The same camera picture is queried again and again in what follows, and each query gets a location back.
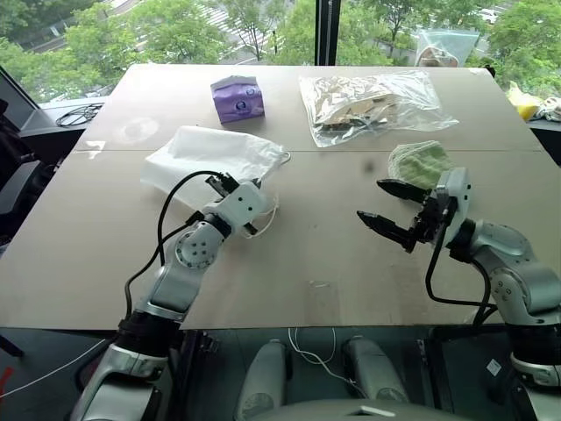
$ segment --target white plastic bag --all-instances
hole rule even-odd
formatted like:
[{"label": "white plastic bag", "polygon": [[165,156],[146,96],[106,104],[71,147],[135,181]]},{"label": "white plastic bag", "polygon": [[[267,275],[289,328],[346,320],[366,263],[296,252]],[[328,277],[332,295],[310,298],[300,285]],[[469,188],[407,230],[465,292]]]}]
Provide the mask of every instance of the white plastic bag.
[{"label": "white plastic bag", "polygon": [[[169,193],[181,178],[201,170],[229,173],[239,182],[263,180],[289,157],[282,146],[251,134],[183,126],[146,157],[140,181]],[[206,178],[190,180],[175,197],[196,210],[218,199]]]}]

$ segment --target silver robot arm segment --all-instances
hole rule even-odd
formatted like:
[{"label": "silver robot arm segment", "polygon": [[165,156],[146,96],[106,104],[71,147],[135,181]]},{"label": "silver robot arm segment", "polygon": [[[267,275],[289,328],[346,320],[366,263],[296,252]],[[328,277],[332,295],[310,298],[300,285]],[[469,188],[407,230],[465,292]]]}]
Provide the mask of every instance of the silver robot arm segment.
[{"label": "silver robot arm segment", "polygon": [[467,219],[448,245],[451,257],[477,261],[513,348],[510,360],[527,383],[561,388],[561,279],[505,225]]},{"label": "silver robot arm segment", "polygon": [[207,181],[223,198],[202,210],[166,251],[166,264],[150,292],[121,321],[76,404],[71,421],[152,419],[160,392],[152,384],[167,364],[169,347],[199,292],[202,277],[233,232],[255,232],[251,222],[265,210],[266,198],[253,182],[238,184],[228,175]]},{"label": "silver robot arm segment", "polygon": [[466,218],[472,193],[467,170],[445,171],[433,190],[398,180],[378,184],[393,196],[418,202],[422,210],[408,230],[367,212],[359,211],[360,219],[409,253],[417,241],[440,242],[453,259],[481,268],[507,327],[514,368],[529,385],[561,387],[561,279],[517,230]]}]

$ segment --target green sponge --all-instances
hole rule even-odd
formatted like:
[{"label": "green sponge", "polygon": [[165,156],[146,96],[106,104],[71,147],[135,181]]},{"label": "green sponge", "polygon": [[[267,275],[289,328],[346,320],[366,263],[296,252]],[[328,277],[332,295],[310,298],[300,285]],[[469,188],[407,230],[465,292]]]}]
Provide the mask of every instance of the green sponge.
[{"label": "green sponge", "polygon": [[389,155],[387,172],[421,189],[433,189],[443,171],[452,168],[452,162],[440,142],[398,145]]}]

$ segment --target tissue box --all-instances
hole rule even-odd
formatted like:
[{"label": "tissue box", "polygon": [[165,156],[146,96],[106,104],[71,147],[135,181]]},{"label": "tissue box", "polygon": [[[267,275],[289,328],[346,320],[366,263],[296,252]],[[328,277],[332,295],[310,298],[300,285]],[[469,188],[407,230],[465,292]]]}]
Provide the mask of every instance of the tissue box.
[{"label": "tissue box", "polygon": [[265,114],[263,96],[252,76],[230,76],[210,85],[220,123]]}]

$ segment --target glass window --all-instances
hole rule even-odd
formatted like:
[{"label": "glass window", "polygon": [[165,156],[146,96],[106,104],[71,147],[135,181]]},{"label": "glass window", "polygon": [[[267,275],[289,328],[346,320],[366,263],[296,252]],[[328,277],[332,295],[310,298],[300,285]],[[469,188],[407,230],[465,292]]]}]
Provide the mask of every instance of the glass window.
[{"label": "glass window", "polygon": [[546,98],[561,93],[558,0],[343,0],[337,64],[495,67]]},{"label": "glass window", "polygon": [[316,0],[2,0],[0,65],[38,103],[107,96],[134,63],[313,64]]}]

